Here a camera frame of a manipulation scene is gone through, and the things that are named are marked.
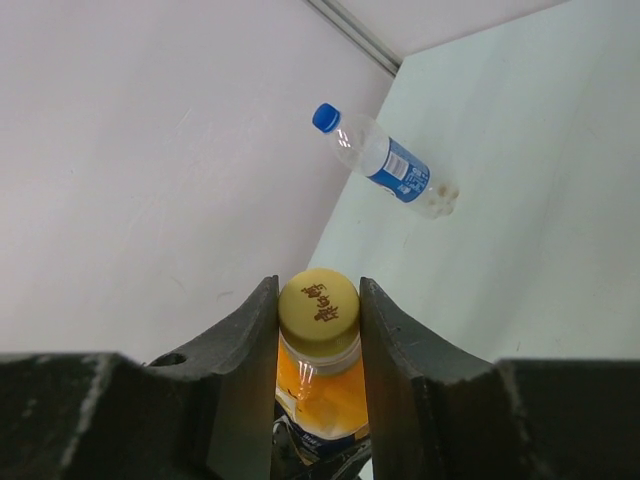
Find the orange juice bottle yellow cap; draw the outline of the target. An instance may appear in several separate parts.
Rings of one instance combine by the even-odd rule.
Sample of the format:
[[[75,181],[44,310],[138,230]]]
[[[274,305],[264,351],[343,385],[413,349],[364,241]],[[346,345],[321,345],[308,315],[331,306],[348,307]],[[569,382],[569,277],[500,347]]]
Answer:
[[[369,437],[361,341],[329,358],[307,357],[279,339],[276,405],[316,451],[323,442]]]

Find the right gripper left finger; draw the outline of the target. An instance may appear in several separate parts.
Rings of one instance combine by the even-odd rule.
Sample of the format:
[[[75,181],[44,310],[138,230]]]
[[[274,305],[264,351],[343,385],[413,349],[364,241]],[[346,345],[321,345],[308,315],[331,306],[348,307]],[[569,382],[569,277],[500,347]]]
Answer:
[[[142,365],[113,352],[1,358],[5,479],[266,479],[278,344],[276,277]]]

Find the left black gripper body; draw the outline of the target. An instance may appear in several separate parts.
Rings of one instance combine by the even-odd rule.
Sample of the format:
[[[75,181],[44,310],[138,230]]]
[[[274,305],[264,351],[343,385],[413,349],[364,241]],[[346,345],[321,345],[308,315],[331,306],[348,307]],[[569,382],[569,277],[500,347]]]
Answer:
[[[304,443],[304,435],[287,417],[273,423],[271,479],[359,479],[371,459],[371,440],[344,438],[323,442],[316,451]]]

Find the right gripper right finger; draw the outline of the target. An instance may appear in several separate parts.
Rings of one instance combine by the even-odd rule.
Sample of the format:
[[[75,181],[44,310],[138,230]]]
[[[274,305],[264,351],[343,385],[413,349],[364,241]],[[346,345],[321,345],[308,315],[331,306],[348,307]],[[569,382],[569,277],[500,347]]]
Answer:
[[[635,479],[639,365],[484,361],[360,281],[378,479]]]

